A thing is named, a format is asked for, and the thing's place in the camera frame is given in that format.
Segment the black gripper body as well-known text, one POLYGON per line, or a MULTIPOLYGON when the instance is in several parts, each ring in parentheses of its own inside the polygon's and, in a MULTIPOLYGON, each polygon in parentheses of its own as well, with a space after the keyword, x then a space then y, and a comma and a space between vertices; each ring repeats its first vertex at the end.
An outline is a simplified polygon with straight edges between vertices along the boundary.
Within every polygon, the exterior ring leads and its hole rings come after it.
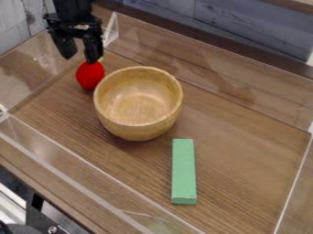
POLYGON ((53 37, 85 38, 87 36, 101 37, 104 34, 104 21, 97 16, 86 15, 74 20, 65 20, 54 13, 46 14, 45 19, 53 37))

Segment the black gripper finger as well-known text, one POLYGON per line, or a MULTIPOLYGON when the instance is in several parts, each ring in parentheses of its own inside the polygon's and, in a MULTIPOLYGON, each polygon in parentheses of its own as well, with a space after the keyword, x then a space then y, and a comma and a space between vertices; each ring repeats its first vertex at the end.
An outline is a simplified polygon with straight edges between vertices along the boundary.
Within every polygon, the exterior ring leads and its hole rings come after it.
POLYGON ((102 32, 89 29, 83 35, 83 44, 87 62, 93 64, 104 57, 102 32))
POLYGON ((66 59, 71 59, 78 53, 78 46, 75 40, 61 30, 51 30, 50 35, 54 41, 54 44, 66 59))

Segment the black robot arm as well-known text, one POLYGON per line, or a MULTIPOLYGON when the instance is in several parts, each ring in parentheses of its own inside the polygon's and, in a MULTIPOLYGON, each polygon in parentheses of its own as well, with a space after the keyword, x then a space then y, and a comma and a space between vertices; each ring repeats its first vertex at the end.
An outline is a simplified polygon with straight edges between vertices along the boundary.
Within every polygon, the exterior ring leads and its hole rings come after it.
POLYGON ((96 0, 53 0, 55 13, 46 14, 47 30, 54 44, 66 59, 78 53, 75 39, 85 45, 85 57, 90 64, 104 57, 104 21, 93 15, 96 0))

